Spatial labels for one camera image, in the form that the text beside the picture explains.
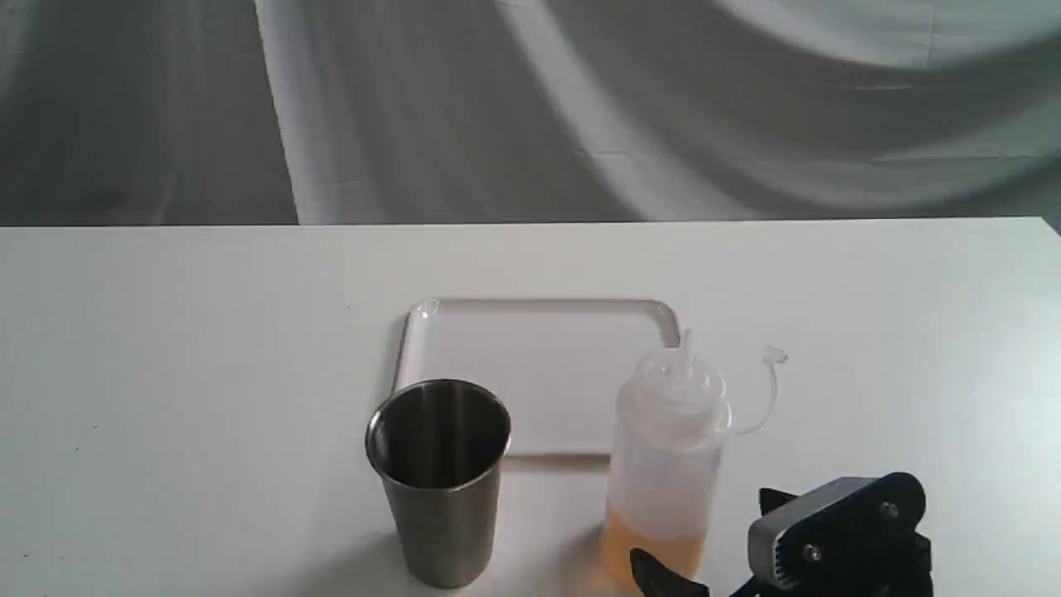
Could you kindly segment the translucent squeeze bottle amber liquid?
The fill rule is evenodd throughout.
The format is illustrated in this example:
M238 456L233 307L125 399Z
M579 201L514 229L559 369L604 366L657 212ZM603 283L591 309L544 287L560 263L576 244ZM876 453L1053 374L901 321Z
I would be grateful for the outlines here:
M618 393L601 566L633 585L630 552L641 549L690 578L700 568L724 447L761 431L773 415L782 349L765 347L769 393L764 415L740 425L719 371L698 359L686 330L678 347L656 349Z

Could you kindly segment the stainless steel cup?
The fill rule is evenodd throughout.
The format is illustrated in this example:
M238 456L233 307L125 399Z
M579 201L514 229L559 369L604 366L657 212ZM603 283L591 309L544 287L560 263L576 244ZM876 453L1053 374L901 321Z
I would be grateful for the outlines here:
M425 585L470 585L492 558L501 461L511 416L488 389L429 379L387 397L364 445L408 572Z

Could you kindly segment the white plastic tray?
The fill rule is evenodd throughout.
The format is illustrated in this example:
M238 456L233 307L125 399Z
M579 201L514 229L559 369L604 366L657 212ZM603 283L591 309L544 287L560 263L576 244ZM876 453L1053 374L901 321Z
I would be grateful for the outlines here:
M408 311L393 389L477 383L511 416L511 456L605 458L618 391L679 341L674 310L651 299L428 298Z

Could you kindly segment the grey fabric backdrop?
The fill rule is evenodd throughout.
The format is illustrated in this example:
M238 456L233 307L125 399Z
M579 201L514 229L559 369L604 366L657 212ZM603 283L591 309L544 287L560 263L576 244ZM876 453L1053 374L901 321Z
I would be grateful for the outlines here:
M4 1L4 226L1039 216L1057 1Z

